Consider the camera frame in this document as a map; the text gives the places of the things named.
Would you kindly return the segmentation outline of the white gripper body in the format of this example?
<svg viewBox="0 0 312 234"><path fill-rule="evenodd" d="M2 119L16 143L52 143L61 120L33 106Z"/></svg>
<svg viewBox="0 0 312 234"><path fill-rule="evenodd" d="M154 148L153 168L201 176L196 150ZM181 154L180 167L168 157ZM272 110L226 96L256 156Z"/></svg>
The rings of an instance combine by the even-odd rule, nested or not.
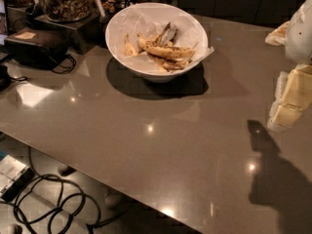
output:
<svg viewBox="0 0 312 234"><path fill-rule="evenodd" d="M286 56L296 63L312 63L312 0L305 0L292 18L270 32L265 42L284 46Z"/></svg>

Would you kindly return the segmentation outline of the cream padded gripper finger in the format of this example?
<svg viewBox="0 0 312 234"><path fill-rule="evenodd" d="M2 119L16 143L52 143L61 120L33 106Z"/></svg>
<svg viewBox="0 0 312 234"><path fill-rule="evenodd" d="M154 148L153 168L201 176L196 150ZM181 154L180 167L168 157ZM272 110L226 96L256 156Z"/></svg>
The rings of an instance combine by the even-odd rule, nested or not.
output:
<svg viewBox="0 0 312 234"><path fill-rule="evenodd" d="M312 103L312 66L298 64L278 77L267 128L282 132L291 128Z"/></svg>

